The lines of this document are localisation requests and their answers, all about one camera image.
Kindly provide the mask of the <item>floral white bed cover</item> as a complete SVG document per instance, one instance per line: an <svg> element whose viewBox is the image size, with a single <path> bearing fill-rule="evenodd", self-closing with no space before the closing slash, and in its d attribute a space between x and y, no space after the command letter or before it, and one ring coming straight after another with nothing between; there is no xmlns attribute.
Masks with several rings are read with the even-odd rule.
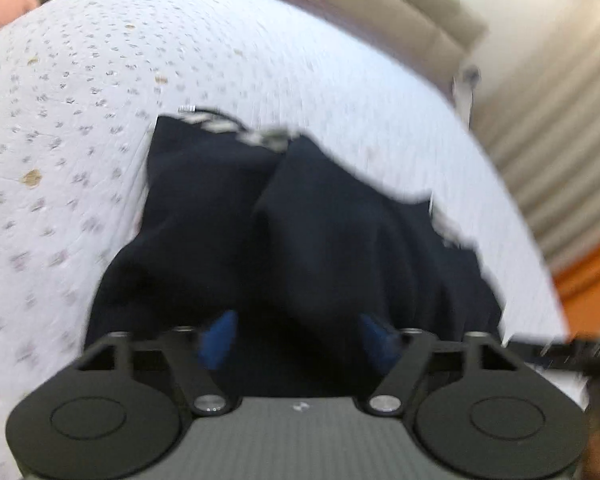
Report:
<svg viewBox="0 0 600 480"><path fill-rule="evenodd" d="M306 130L357 176L431 197L504 307L503 332L567 331L528 226L426 79L279 0L52 0L0 30L0 479L16 403L82 346L133 236L160 114L214 107Z"/></svg>

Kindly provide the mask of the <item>white paper bag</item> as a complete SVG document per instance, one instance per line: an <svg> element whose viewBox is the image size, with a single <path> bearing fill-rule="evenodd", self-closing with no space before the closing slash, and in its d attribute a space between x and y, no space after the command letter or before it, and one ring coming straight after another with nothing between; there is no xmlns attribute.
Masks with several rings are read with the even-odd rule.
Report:
<svg viewBox="0 0 600 480"><path fill-rule="evenodd" d="M457 115L470 125L474 108L475 92L481 81L481 73L477 66L463 68L452 80L451 93Z"/></svg>

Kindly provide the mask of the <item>beige curtain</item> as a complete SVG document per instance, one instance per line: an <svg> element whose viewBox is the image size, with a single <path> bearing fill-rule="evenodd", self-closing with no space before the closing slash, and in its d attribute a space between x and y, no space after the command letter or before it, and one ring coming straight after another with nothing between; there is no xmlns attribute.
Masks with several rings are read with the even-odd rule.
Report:
<svg viewBox="0 0 600 480"><path fill-rule="evenodd" d="M600 243L600 2L481 101L472 128L552 270Z"/></svg>

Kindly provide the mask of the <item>black hoodie with white stripes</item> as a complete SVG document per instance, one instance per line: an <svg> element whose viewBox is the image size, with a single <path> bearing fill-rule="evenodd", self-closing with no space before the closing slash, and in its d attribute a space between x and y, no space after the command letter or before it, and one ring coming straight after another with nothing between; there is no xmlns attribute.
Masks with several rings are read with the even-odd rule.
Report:
<svg viewBox="0 0 600 480"><path fill-rule="evenodd" d="M306 136L261 148L239 124L158 118L140 232L111 261L85 340L205 330L236 338L210 370L232 396L368 396L382 376L358 316L446 341L498 333L502 309L476 254L430 202L353 177Z"/></svg>

